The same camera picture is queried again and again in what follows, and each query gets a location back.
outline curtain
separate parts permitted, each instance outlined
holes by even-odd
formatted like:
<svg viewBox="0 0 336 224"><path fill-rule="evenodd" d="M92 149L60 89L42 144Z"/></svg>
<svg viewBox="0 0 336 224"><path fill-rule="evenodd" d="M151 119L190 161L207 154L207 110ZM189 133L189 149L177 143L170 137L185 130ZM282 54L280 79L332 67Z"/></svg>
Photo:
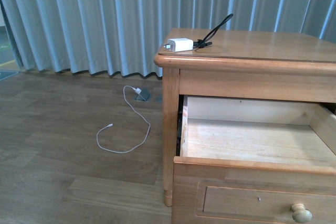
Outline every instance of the curtain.
<svg viewBox="0 0 336 224"><path fill-rule="evenodd" d="M26 69L162 70L154 56L173 27L285 31L336 42L336 0L2 0Z"/></svg>

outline floorboard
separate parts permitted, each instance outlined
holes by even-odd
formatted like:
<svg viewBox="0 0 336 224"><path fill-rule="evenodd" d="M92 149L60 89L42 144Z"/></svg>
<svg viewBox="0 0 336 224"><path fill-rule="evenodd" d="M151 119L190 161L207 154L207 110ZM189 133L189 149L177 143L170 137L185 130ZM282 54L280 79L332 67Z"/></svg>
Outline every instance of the floorboard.
<svg viewBox="0 0 336 224"><path fill-rule="evenodd" d="M135 109L125 85L147 88ZM0 223L171 223L163 203L158 80L23 72L0 81Z"/></svg>

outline drawer front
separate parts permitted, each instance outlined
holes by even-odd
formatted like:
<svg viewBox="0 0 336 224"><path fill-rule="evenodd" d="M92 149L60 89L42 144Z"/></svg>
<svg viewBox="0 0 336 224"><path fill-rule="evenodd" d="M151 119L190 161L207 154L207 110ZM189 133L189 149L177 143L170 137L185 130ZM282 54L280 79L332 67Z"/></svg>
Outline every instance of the drawer front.
<svg viewBox="0 0 336 224"><path fill-rule="evenodd" d="M335 170L271 166L175 157L172 223L295 223L294 204L309 223L336 223Z"/></svg>
<svg viewBox="0 0 336 224"><path fill-rule="evenodd" d="M316 223L332 223L336 217L332 207L336 196L221 186L205 186L205 192L204 198L200 195L198 199L204 203L203 208L197 209L200 216L288 223L294 222L291 206L303 204Z"/></svg>

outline wooden knob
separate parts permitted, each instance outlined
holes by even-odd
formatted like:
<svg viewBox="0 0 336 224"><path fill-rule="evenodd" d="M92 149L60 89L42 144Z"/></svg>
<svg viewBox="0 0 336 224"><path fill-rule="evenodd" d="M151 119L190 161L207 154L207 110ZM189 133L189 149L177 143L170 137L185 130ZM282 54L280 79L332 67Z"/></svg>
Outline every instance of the wooden knob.
<svg viewBox="0 0 336 224"><path fill-rule="evenodd" d="M303 204L294 204L290 210L293 212L293 220L297 223L307 223L313 217L311 212L308 211Z"/></svg>

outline closed drawer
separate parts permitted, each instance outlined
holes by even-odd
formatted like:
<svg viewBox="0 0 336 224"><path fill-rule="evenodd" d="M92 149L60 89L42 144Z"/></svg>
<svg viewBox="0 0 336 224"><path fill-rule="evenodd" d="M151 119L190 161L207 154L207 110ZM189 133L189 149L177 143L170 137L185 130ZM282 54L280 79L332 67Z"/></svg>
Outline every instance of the closed drawer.
<svg viewBox="0 0 336 224"><path fill-rule="evenodd" d="M336 223L336 117L319 104L186 97L181 131L173 223L295 223L295 204Z"/></svg>

